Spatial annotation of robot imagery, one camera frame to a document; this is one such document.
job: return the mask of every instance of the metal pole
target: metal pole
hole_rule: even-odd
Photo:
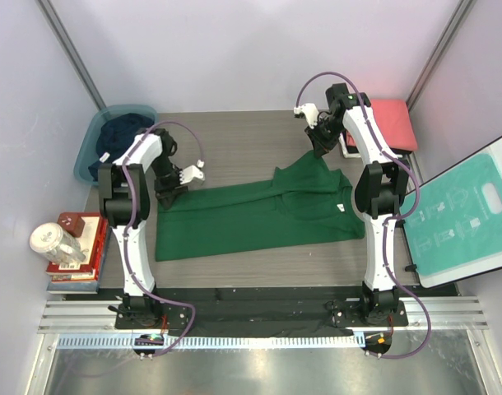
[[[70,36],[68,35],[66,29],[64,28],[59,15],[53,8],[50,0],[35,0],[39,5],[39,8],[44,14],[44,17],[50,24],[50,27],[53,30],[53,33],[59,40],[59,43],[63,47],[64,53],[68,56],[70,63],[73,68],[76,70],[77,75],[81,79],[81,82],[86,88],[86,91],[94,101],[95,105],[98,109],[104,109],[106,107],[105,101],[101,97],[101,94],[97,90],[95,83],[92,81],[92,77],[90,73],[86,69],[85,64],[83,63],[81,56],[76,50],[75,45],[73,44]]]
[[[426,65],[423,67],[421,74],[417,78],[416,84],[408,96],[408,111],[411,111],[414,108],[414,105],[416,105],[416,102],[425,89],[427,82],[434,74],[441,58],[447,52],[447,49],[456,36],[456,33],[462,26],[475,3],[476,0],[460,0],[459,4],[456,6],[454,13],[450,17],[449,23],[445,26],[443,33],[434,47],[434,51],[432,51],[432,54],[426,62]]]

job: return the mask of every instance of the gray wooden table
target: gray wooden table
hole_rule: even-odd
[[[197,132],[206,156],[206,182],[199,188],[250,183],[270,179],[275,167],[287,167],[311,149],[305,122],[290,111],[162,114],[160,119],[185,123]],[[170,126],[178,142],[174,163],[186,167],[199,157],[198,145],[187,131]],[[326,157],[330,169],[341,169],[355,186],[363,169],[360,159],[344,159],[335,149]],[[151,174],[147,176],[149,188]],[[366,269],[366,240],[311,244],[205,258],[156,262],[156,199],[151,195],[151,214],[146,237],[152,273],[159,287],[222,286],[358,286]],[[99,211],[97,189],[91,190],[86,211]],[[402,230],[394,240],[395,270],[403,284],[417,284]],[[102,273],[102,288],[122,288],[123,269],[112,236]]]

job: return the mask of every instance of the red cushion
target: red cushion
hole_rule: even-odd
[[[416,151],[416,136],[404,100],[371,100],[371,103],[375,122],[388,146],[398,150]],[[350,133],[346,136],[346,144],[356,146]]]

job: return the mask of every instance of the teal board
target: teal board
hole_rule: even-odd
[[[499,210],[490,204],[486,191],[491,189],[499,198]],[[406,196],[401,212],[410,209],[415,197]],[[502,177],[493,158],[474,155],[423,185],[405,232],[422,276],[502,252]]]

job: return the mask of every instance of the printed diagram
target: printed diagram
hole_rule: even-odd
[[[458,229],[459,237],[465,239],[466,236],[474,237],[480,225],[481,225],[480,218],[478,218],[477,216],[472,217],[465,215],[464,221],[456,222],[456,229]]]
[[[453,239],[453,237],[455,235],[456,235],[456,232],[454,231],[454,229],[449,229],[449,230],[445,230],[443,232],[437,233],[434,235],[435,243],[439,247],[441,245],[441,243],[443,243],[444,241],[449,241],[449,240]]]
[[[465,202],[468,199],[468,192],[466,189],[452,187],[447,192],[447,198],[452,210],[454,208],[463,208],[465,207]]]
[[[433,206],[430,206],[427,209],[427,212],[428,212],[428,214],[429,214],[430,217],[438,216],[439,214],[441,214],[443,212],[443,210],[445,208],[446,208],[445,202],[440,202],[440,203],[436,203]]]
[[[426,253],[432,248],[432,239],[430,237],[421,237],[419,239],[414,239],[414,245],[416,246],[417,256],[420,257],[422,253]]]
[[[423,210],[419,210],[418,212],[412,214],[410,219],[407,220],[407,222],[410,223],[410,226],[419,226],[424,221],[425,221],[425,214],[423,213]]]

